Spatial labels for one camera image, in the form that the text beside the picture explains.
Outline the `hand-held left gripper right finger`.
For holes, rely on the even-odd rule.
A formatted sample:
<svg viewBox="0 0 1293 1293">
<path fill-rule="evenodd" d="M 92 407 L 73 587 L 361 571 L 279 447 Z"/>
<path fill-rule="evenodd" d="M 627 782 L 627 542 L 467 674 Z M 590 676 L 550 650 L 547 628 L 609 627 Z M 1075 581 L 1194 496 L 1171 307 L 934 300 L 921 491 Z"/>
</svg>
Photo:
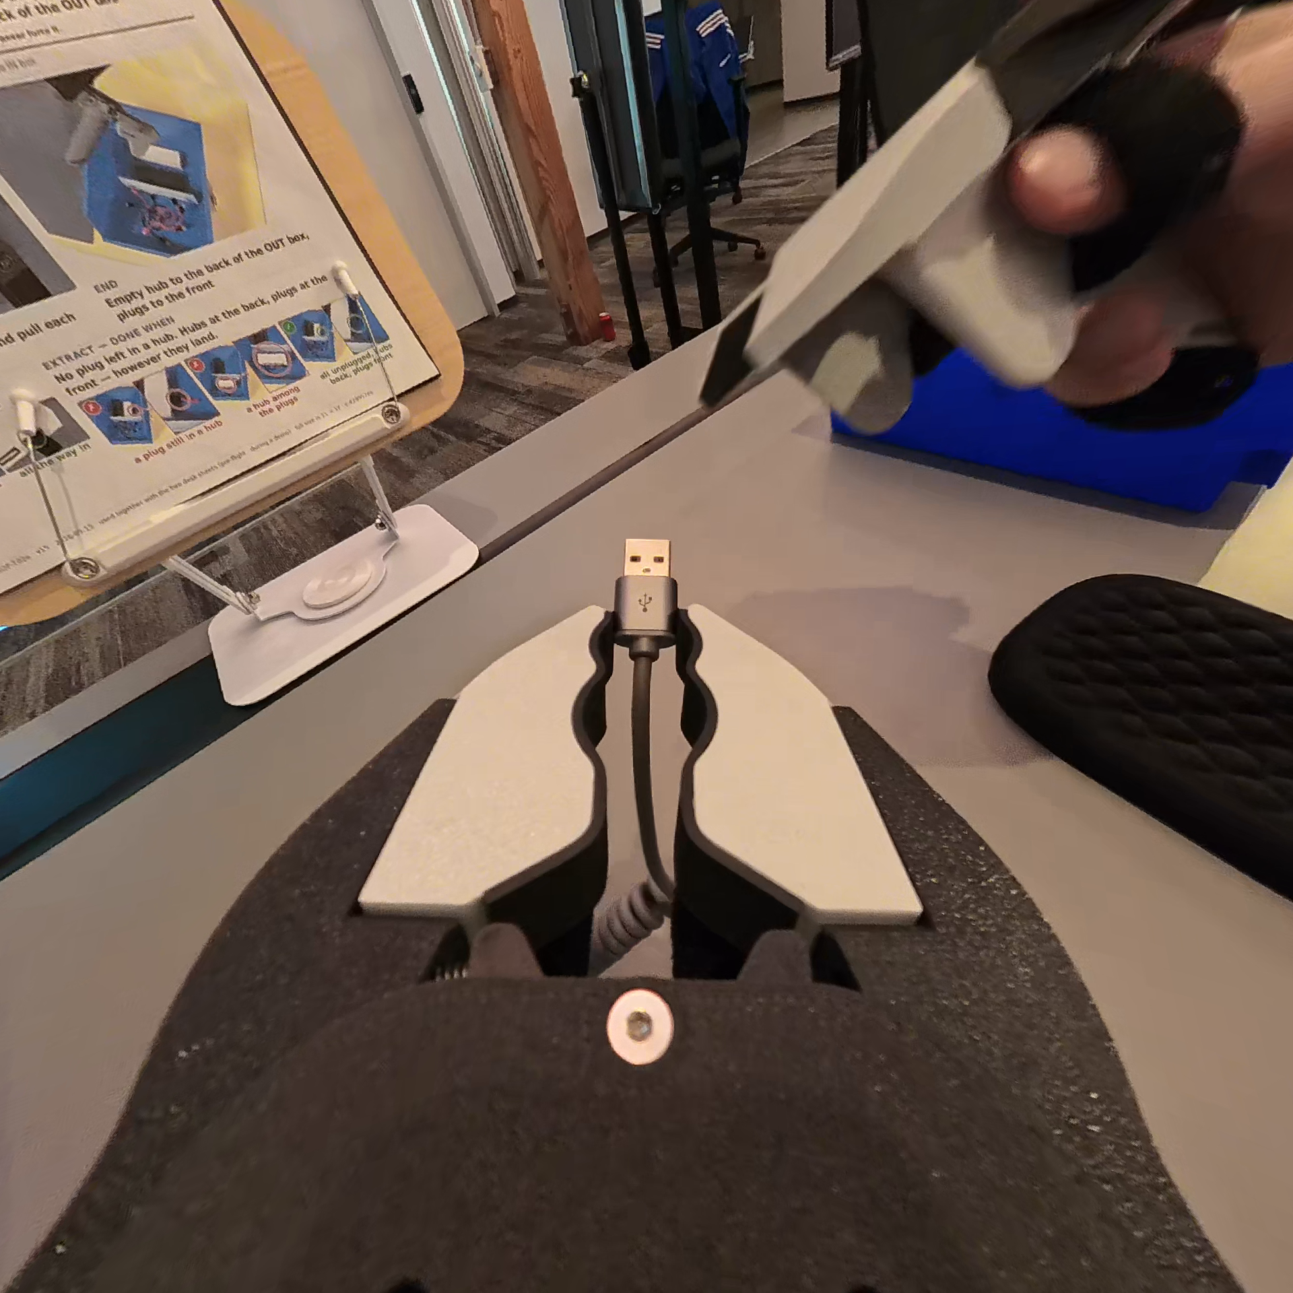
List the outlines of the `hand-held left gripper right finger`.
<svg viewBox="0 0 1293 1293">
<path fill-rule="evenodd" d="M 677 895 L 712 928 L 752 915 L 712 879 L 750 885 L 797 928 L 912 927 L 921 901 L 826 696 L 772 648 L 698 604 L 680 613 L 687 711 L 681 842 L 712 868 Z"/>
</svg>

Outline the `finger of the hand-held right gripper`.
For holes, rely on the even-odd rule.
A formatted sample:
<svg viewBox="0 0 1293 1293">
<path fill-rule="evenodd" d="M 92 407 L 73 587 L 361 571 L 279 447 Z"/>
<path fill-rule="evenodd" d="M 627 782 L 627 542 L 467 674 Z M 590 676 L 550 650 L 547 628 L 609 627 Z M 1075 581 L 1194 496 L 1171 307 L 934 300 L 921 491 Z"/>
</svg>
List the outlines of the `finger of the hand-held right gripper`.
<svg viewBox="0 0 1293 1293">
<path fill-rule="evenodd" d="M 911 405 L 911 311 L 903 302 L 844 302 L 807 345 L 807 387 L 864 434 L 892 430 Z"/>
<path fill-rule="evenodd" d="M 989 173 L 1009 136 L 991 74 L 971 59 L 772 256 L 718 330 L 700 404 L 780 362 Z"/>
</svg>

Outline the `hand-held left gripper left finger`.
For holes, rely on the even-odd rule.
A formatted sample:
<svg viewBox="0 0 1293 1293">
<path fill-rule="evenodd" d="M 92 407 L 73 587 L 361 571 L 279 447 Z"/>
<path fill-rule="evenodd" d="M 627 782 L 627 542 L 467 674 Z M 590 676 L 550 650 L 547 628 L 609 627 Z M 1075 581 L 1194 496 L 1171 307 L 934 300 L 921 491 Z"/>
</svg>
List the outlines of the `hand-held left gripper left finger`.
<svg viewBox="0 0 1293 1293">
<path fill-rule="evenodd" d="M 366 916 L 493 919 L 604 833 L 610 619 L 586 607 L 472 679 L 358 895 Z"/>
</svg>

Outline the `blue plastic bin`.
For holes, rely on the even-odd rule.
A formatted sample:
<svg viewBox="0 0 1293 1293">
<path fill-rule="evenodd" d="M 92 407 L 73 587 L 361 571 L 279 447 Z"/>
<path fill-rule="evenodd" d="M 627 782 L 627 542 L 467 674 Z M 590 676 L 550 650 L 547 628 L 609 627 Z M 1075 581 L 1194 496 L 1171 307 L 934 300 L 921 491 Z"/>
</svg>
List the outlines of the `blue plastic bin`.
<svg viewBox="0 0 1293 1293">
<path fill-rule="evenodd" d="M 895 428 L 866 436 L 838 416 L 832 433 L 1037 480 L 1200 513 L 1231 484 L 1269 487 L 1291 450 L 1291 370 L 1260 373 L 1217 420 L 1171 431 L 1081 422 L 1041 391 L 1014 391 L 954 351 L 914 385 Z"/>
</svg>

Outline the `grey desk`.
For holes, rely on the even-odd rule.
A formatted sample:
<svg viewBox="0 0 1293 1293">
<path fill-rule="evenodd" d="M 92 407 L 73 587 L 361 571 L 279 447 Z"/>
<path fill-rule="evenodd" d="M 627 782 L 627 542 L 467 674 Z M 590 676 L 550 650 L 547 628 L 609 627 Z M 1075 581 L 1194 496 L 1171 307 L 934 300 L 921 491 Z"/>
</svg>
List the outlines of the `grey desk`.
<svg viewBox="0 0 1293 1293">
<path fill-rule="evenodd" d="M 968 819 L 1075 961 L 1174 1181 L 1246 1290 L 1289 1278 L 1289 902 L 1040 753 L 986 653 L 1083 577 L 1200 579 L 1251 508 L 1201 516 L 834 442 L 777 377 L 689 428 L 707 345 L 452 479 L 503 536 L 472 574 L 2 881 L 2 1282 L 81 1185 L 252 864 L 427 704 L 593 602 L 626 536 L 672 541 L 686 596 L 789 657 Z"/>
</svg>

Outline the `person's right hand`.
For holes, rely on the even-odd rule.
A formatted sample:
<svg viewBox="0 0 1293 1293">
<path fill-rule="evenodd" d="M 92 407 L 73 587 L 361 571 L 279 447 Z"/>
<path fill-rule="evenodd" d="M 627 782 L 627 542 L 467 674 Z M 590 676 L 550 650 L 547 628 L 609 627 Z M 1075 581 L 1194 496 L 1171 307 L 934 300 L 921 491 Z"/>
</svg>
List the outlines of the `person's right hand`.
<svg viewBox="0 0 1293 1293">
<path fill-rule="evenodd" d="M 1291 360 L 1291 3 L 1197 22 L 1160 45 L 1165 60 L 1221 82 L 1246 125 L 1221 196 L 1178 231 L 1178 262 L 1263 368 Z M 1123 183 L 1103 145 L 1074 126 L 1020 142 L 1006 186 L 1021 217 L 1057 236 L 1120 213 Z M 1131 399 L 1169 370 L 1165 297 L 1138 283 L 1098 300 L 1046 391 L 1083 410 Z"/>
</svg>

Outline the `office chair with blue jacket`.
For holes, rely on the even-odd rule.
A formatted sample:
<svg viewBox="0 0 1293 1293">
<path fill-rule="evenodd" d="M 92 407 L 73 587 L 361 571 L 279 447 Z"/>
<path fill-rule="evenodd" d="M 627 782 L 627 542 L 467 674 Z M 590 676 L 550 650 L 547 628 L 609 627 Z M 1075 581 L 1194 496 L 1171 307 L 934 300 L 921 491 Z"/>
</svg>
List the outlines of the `office chair with blue jacket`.
<svg viewBox="0 0 1293 1293">
<path fill-rule="evenodd" d="M 700 139 L 700 179 L 704 200 L 741 202 L 741 177 L 747 160 L 749 103 L 735 29 L 718 2 L 686 9 L 689 83 Z M 655 113 L 661 203 L 650 217 L 652 251 L 660 257 L 666 219 L 684 208 L 684 180 L 674 126 L 670 60 L 664 13 L 643 16 L 650 94 Z"/>
</svg>

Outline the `black display stand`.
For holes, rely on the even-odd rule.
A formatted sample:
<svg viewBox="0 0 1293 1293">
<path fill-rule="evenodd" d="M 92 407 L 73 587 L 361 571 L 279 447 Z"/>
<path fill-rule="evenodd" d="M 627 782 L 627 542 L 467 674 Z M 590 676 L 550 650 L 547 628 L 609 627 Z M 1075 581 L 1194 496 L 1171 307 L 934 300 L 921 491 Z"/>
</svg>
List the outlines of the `black display stand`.
<svg viewBox="0 0 1293 1293">
<path fill-rule="evenodd" d="M 700 174 L 700 128 L 687 80 L 683 5 L 661 6 L 674 74 L 674 177 L 666 176 L 666 159 L 658 143 L 641 3 L 560 3 L 572 66 L 570 94 L 583 122 L 593 193 L 618 276 L 629 333 L 626 354 L 632 370 L 649 365 L 652 354 L 624 243 L 623 216 L 641 216 L 646 222 L 669 347 L 680 348 L 721 319 L 706 186 Z M 674 288 L 664 220 L 677 211 L 687 217 L 701 317 L 698 328 L 683 323 Z"/>
</svg>

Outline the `black wrist rest pad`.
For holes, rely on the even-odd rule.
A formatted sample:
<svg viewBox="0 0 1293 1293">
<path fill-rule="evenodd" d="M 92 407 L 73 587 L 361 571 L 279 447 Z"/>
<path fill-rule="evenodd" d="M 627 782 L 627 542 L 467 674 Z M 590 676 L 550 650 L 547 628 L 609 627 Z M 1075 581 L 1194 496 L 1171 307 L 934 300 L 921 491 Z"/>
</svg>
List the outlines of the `black wrist rest pad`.
<svg viewBox="0 0 1293 1293">
<path fill-rule="evenodd" d="M 1091 577 L 995 647 L 995 705 L 1115 798 L 1291 898 L 1291 621 L 1145 574 Z"/>
</svg>

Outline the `wooden post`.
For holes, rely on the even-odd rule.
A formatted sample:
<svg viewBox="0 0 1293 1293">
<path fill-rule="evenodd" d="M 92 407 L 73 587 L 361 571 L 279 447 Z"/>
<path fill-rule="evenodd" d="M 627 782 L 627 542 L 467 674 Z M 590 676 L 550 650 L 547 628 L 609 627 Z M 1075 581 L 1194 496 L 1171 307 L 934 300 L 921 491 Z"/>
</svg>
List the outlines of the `wooden post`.
<svg viewBox="0 0 1293 1293">
<path fill-rule="evenodd" d="M 492 59 L 495 105 L 543 271 L 572 345 L 603 339 L 603 291 L 592 267 L 555 114 L 523 2 L 473 2 Z"/>
</svg>

